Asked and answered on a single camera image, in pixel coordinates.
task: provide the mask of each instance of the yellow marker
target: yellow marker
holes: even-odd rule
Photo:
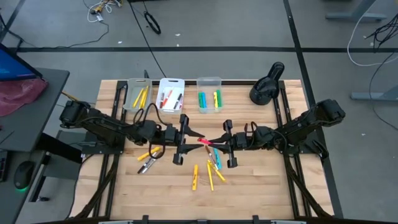
[[[157,152],[157,151],[159,151],[159,150],[160,150],[160,147],[156,147],[156,148],[154,148],[153,150],[151,150],[150,153],[153,154],[153,153],[155,153],[155,152]],[[145,153],[144,155],[138,157],[137,160],[138,160],[138,161],[141,161],[141,160],[145,159],[145,158],[148,157],[148,156],[149,156],[149,152],[147,152],[147,153]]]
[[[143,91],[144,91],[144,88],[141,89],[141,91],[139,92],[139,94],[138,94],[136,100],[134,101],[134,104],[132,105],[133,108],[135,108],[135,107],[137,106],[139,97],[141,96],[141,94],[142,94]]]
[[[210,170],[210,165],[209,165],[209,163],[207,163],[207,171],[208,171],[208,173],[209,173],[211,191],[214,191],[213,179],[211,178],[211,170]]]
[[[197,185],[198,185],[198,164],[195,164],[195,168],[193,168],[192,190],[197,190]]]
[[[142,96],[141,103],[139,105],[140,109],[145,107],[145,102],[146,102],[146,99],[147,99],[147,95],[148,95],[148,86],[145,89],[144,94]]]
[[[217,92],[214,92],[214,107],[218,108]]]
[[[214,171],[216,171],[216,174],[218,175],[218,177],[223,181],[226,182],[226,179],[221,175],[221,173],[216,169],[216,167],[211,163],[210,160],[207,160],[207,164],[211,166],[211,168],[213,168]]]

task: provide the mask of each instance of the gray floor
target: gray floor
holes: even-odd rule
[[[355,24],[326,21],[325,14],[351,10],[358,2],[290,0],[302,47],[345,48]],[[0,2],[6,19],[16,5],[11,0]],[[143,10],[142,3],[134,3],[134,6]],[[151,46],[294,46],[280,0],[169,0],[148,2],[147,7],[159,21],[163,32],[158,36],[144,26]],[[389,21],[397,9],[394,0],[380,0],[371,11],[385,13]],[[81,0],[28,0],[11,29],[38,47],[86,42],[98,38],[106,29],[102,24],[87,22],[86,13]],[[109,24],[109,34],[100,42],[84,47],[146,46],[127,4],[120,9],[114,8],[112,14],[104,13],[104,19]],[[145,24],[141,16],[139,21]],[[371,40],[364,40],[363,36],[380,25],[361,24],[352,47],[370,47]],[[396,47],[397,43],[395,38],[385,47]],[[16,40],[7,35],[3,44],[14,47]],[[142,77],[144,69],[148,70],[151,78],[161,77],[148,52],[39,52],[19,55],[35,67],[71,71],[65,91],[91,102],[96,99],[102,79]],[[296,54],[289,52],[156,52],[155,55],[170,77],[259,78],[276,61],[286,66],[284,79],[302,77]],[[353,58],[360,63],[374,63],[383,61],[387,55],[353,54]],[[344,216],[398,221],[395,209],[398,202],[397,133],[376,118],[370,103],[349,98],[352,91],[368,90],[376,67],[358,67],[345,53],[305,53],[304,58],[315,99],[334,98],[347,113],[343,123],[324,129]],[[397,63],[385,65],[380,70],[374,81],[374,90],[386,91],[397,84]],[[383,118],[397,125],[396,104],[376,103],[375,107]],[[60,108],[55,109],[46,133],[57,133],[60,112]],[[64,218],[72,202],[73,184],[73,181],[56,179],[46,182],[42,195],[49,195],[53,202],[27,203],[18,222]]]

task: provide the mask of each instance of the green light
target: green light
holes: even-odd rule
[[[25,187],[24,189],[17,189],[17,191],[19,191],[19,192],[25,192],[28,188],[29,188],[29,186],[28,186],[28,187]]]

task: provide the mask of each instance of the pink cloth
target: pink cloth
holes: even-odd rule
[[[47,81],[39,78],[0,82],[0,116],[35,101],[47,85]]]

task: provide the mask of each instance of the black desk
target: black desk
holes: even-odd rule
[[[38,68],[38,71],[48,80],[47,89],[33,103],[24,105],[13,114],[0,118],[0,124],[3,125],[5,133],[10,129],[14,131],[14,134],[1,144],[0,149],[24,151],[9,152],[6,181],[0,183],[0,199],[2,203],[0,217],[2,224],[15,223],[32,187],[34,177],[45,159],[45,149],[34,149],[37,149],[36,145],[41,141],[39,139],[43,137],[42,131],[69,77],[69,72],[64,70]],[[35,162],[34,175],[29,188],[26,191],[20,191],[15,188],[13,183],[14,172],[17,166],[21,162],[28,160],[29,157],[31,161]]]

